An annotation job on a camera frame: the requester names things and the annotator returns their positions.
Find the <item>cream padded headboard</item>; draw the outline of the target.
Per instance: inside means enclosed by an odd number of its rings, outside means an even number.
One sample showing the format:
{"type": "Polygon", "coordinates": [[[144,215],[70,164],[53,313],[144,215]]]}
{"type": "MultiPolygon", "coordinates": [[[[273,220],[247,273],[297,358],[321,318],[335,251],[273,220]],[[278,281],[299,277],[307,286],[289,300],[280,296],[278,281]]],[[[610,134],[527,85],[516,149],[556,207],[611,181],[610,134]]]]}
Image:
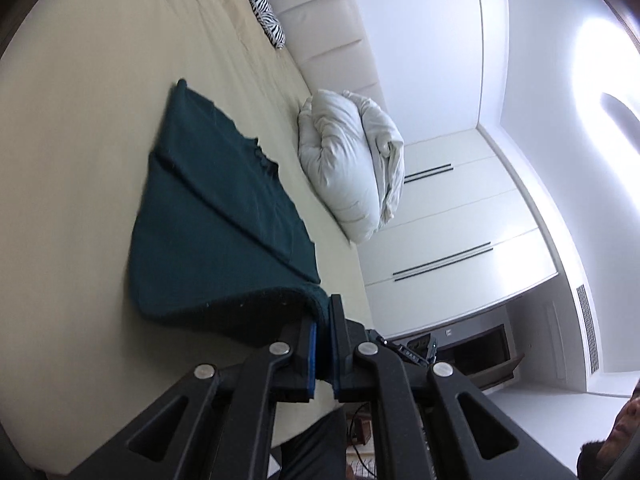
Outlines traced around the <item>cream padded headboard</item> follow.
{"type": "Polygon", "coordinates": [[[356,0],[268,0],[310,91],[349,90],[386,107],[356,0]]]}

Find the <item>zebra print pillow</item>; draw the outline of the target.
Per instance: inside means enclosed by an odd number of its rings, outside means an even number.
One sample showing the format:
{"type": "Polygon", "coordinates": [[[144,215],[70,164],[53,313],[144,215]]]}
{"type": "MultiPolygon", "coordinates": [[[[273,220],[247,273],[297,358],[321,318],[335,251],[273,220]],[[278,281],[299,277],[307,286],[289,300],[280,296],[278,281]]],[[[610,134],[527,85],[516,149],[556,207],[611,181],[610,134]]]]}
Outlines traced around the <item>zebra print pillow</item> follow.
{"type": "Polygon", "coordinates": [[[286,43],[285,32],[269,0],[248,0],[248,2],[270,44],[277,50],[283,49],[286,43]]]}

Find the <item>white folded duvet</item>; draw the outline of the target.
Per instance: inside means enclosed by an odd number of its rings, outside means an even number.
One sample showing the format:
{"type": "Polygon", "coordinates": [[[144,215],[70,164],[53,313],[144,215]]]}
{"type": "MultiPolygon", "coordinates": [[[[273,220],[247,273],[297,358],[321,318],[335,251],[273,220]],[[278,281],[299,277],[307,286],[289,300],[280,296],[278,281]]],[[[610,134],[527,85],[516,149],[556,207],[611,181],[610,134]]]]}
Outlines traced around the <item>white folded duvet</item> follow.
{"type": "Polygon", "coordinates": [[[366,96],[319,89],[298,114],[298,158],[346,237],[356,245],[390,223],[405,181],[405,141],[366,96]]]}

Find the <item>white wardrobe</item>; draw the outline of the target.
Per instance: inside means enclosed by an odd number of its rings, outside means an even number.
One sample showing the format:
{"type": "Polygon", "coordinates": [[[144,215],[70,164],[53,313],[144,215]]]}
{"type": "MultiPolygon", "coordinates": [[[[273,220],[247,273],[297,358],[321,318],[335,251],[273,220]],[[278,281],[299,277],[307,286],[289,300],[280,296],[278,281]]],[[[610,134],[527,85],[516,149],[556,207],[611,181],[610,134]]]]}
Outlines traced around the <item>white wardrobe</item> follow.
{"type": "Polygon", "coordinates": [[[359,246],[374,328],[456,322],[554,278],[523,194],[477,130],[411,144],[395,217],[359,246]]]}

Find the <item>dark green knit sweater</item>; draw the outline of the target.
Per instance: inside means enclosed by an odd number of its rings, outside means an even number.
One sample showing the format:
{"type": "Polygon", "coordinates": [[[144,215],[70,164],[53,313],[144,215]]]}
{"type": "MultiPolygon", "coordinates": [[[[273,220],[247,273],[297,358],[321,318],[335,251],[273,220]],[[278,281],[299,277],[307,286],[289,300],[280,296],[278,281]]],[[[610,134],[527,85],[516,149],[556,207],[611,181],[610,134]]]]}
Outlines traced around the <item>dark green knit sweater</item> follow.
{"type": "Polygon", "coordinates": [[[278,164],[185,80],[149,154],[128,285],[148,320],[253,347],[303,320],[329,325],[316,248],[278,164]]]}

